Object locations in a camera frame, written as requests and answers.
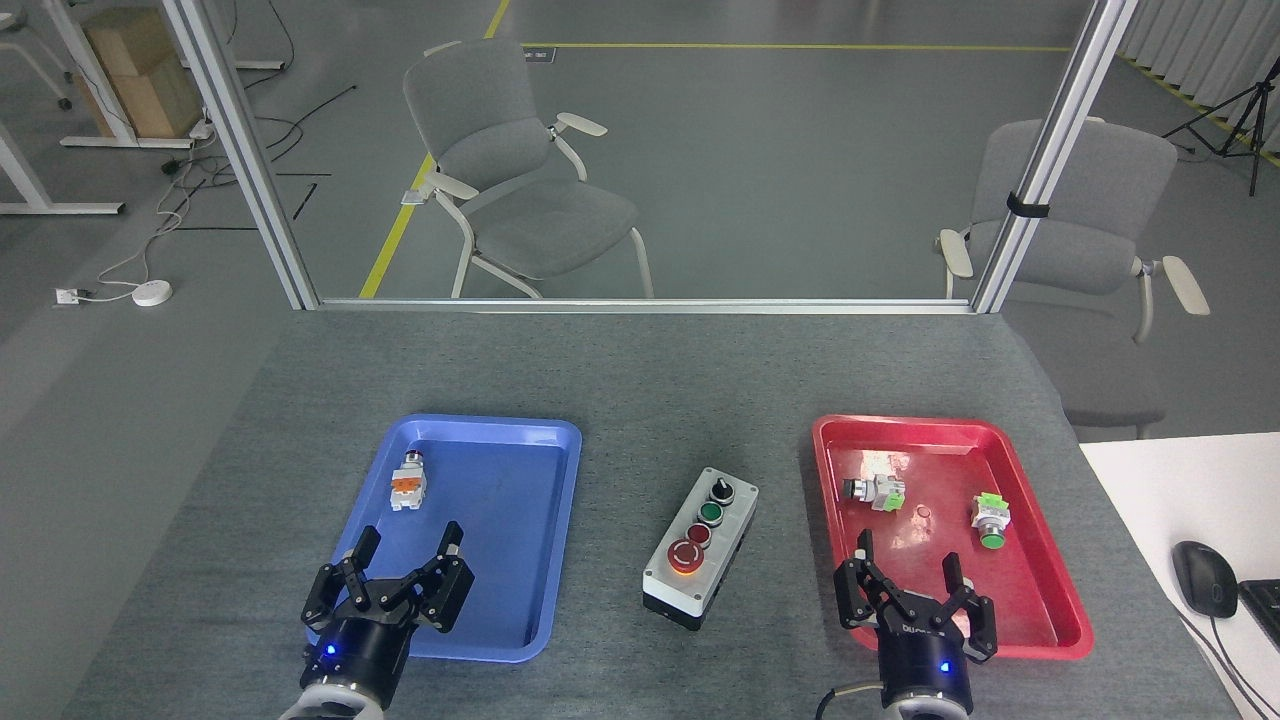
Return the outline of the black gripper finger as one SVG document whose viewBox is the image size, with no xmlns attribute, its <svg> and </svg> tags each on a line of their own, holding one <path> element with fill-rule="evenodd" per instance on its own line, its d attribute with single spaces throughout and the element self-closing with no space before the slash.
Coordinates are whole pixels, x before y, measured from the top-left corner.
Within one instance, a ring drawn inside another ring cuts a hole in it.
<svg viewBox="0 0 1280 720">
<path fill-rule="evenodd" d="M 328 626 L 338 607 L 338 597 L 347 592 L 347 600 L 356 610 L 367 611 L 372 605 L 366 591 L 367 570 L 381 536 L 375 527 L 365 527 L 355 546 L 337 564 L 319 568 L 308 596 L 303 603 L 306 626 Z"/>
<path fill-rule="evenodd" d="M 978 594 L 963 574 L 957 555 L 945 556 L 945 587 L 948 598 L 945 603 L 945 620 L 950 623 L 954 614 L 963 609 L 969 621 L 969 634 L 964 653 L 977 664 L 986 664 L 998 652 L 995 626 L 995 602 Z"/>
<path fill-rule="evenodd" d="M 461 556 L 465 530 L 448 521 L 433 559 L 406 574 L 396 587 L 396 606 L 407 603 L 411 618 L 438 632 L 451 632 L 474 584 L 475 575 Z"/>
<path fill-rule="evenodd" d="M 896 584 L 874 562 L 873 530 L 863 530 L 855 552 L 835 569 L 835 597 L 846 629 L 878 626 L 887 607 L 901 615 Z"/>
</svg>

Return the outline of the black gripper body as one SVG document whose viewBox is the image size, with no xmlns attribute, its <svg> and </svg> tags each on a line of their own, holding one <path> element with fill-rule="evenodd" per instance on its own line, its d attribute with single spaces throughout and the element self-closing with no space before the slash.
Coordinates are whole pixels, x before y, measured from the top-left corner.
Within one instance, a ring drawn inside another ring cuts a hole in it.
<svg viewBox="0 0 1280 720">
<path fill-rule="evenodd" d="M 941 626 L 932 618 L 942 615 L 937 600 L 905 591 L 905 609 L 891 600 L 878 603 L 881 703 L 888 706 L 910 694 L 942 696 L 961 706 L 972 706 L 964 635 L 952 620 Z"/>
<path fill-rule="evenodd" d="M 308 593 L 305 624 L 317 641 L 306 653 L 306 687 L 343 685 L 374 701 L 394 698 L 416 632 L 416 596 L 384 609 L 380 598 L 390 598 L 389 591 L 369 594 L 371 603 L 360 610 L 352 600 L 335 605 L 334 592 Z"/>
</svg>

